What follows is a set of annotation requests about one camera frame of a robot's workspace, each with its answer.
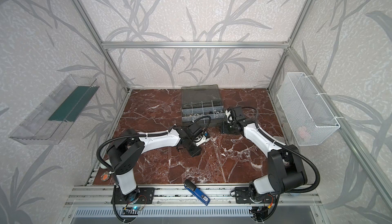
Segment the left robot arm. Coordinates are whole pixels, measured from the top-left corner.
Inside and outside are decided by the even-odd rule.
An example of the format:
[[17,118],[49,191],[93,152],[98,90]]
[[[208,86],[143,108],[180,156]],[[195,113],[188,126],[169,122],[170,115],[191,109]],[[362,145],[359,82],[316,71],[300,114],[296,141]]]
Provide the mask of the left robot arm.
[[200,145],[209,140],[206,128],[194,122],[186,126],[172,126],[160,132],[137,132],[127,130],[121,136],[102,143],[97,151],[98,161],[114,175],[113,197],[121,197],[127,204],[137,200],[140,190],[135,181],[133,169],[143,153],[163,147],[185,148],[190,156],[201,153]]

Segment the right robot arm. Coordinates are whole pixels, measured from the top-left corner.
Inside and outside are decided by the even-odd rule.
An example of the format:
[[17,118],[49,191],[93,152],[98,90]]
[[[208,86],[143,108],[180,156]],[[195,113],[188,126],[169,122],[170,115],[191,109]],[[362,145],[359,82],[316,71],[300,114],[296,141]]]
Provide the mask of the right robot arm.
[[316,165],[300,154],[295,145],[286,145],[272,137],[258,124],[258,110],[253,119],[244,113],[245,107],[232,107],[225,111],[222,133],[242,135],[254,143],[267,157],[267,175],[249,183],[249,196],[261,202],[270,194],[307,193],[315,190],[321,175]]

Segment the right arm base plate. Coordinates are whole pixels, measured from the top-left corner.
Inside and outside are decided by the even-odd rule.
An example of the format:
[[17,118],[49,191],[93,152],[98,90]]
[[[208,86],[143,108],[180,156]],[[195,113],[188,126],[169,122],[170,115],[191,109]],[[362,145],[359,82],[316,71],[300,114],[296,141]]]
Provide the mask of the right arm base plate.
[[270,193],[259,194],[250,187],[234,188],[234,198],[237,204],[274,204],[275,197]]

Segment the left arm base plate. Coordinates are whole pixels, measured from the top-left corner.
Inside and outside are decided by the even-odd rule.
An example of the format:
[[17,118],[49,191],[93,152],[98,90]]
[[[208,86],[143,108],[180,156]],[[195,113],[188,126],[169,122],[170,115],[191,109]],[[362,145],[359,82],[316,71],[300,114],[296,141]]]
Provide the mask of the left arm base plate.
[[124,195],[120,188],[116,186],[112,196],[111,204],[125,205],[125,204],[152,204],[154,198],[155,188],[136,188],[129,194]]

